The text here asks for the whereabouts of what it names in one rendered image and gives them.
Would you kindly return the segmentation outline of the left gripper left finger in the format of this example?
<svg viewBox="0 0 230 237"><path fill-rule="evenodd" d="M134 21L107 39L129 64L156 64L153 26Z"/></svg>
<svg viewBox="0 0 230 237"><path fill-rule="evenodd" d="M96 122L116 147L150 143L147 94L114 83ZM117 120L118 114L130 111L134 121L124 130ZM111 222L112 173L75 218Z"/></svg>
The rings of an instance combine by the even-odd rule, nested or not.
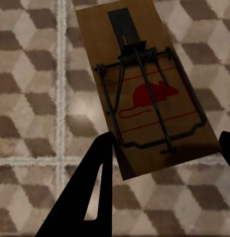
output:
<svg viewBox="0 0 230 237"><path fill-rule="evenodd" d="M35 237L112 237L112 132L99 135ZM97 219L84 220L100 166Z"/></svg>

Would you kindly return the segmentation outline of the mousetrap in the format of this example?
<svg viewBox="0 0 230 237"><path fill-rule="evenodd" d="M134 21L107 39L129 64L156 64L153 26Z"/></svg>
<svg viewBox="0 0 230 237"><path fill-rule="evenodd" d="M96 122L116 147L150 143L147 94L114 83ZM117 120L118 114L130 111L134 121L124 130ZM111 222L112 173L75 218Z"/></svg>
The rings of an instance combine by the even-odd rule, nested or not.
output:
<svg viewBox="0 0 230 237"><path fill-rule="evenodd" d="M123 181L223 151L152 0L75 12Z"/></svg>

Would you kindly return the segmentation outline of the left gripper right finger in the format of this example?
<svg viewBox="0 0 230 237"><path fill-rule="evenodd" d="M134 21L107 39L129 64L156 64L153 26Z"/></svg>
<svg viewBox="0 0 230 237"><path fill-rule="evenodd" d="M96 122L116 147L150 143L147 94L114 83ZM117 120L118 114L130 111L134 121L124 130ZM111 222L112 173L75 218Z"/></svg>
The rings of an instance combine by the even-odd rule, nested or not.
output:
<svg viewBox="0 0 230 237"><path fill-rule="evenodd" d="M230 165L230 132L223 131L221 133L219 143L223 149L221 154L226 159L227 163Z"/></svg>

